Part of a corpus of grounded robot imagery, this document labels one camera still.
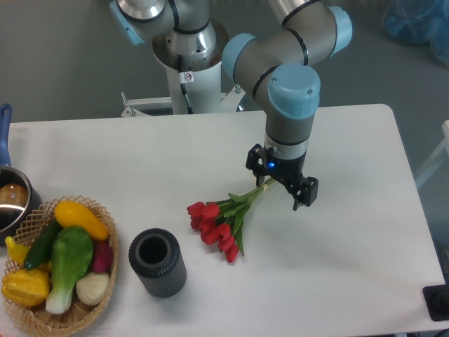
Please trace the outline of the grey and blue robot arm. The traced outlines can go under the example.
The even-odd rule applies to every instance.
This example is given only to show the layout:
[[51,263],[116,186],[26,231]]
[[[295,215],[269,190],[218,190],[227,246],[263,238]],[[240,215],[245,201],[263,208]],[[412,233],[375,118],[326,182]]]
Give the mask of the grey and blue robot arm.
[[221,75],[228,74],[266,114],[264,142],[248,153],[257,184],[281,183],[295,206],[310,206],[319,183],[303,175],[321,81],[314,64],[345,48],[348,14],[320,1],[272,1],[281,31],[260,40],[230,37],[211,18],[208,1],[112,1],[109,5],[132,44],[150,43],[165,68],[174,114],[219,112]]

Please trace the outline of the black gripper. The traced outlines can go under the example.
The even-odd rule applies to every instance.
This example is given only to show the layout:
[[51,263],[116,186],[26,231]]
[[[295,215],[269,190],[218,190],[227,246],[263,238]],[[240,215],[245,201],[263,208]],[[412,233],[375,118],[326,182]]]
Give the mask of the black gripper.
[[294,198],[293,210],[301,206],[310,207],[318,196],[319,181],[315,177],[304,177],[302,169],[306,153],[295,159],[280,159],[272,148],[265,149],[255,144],[246,159],[246,168],[255,176],[255,185],[261,186],[265,176],[270,176],[290,190]]

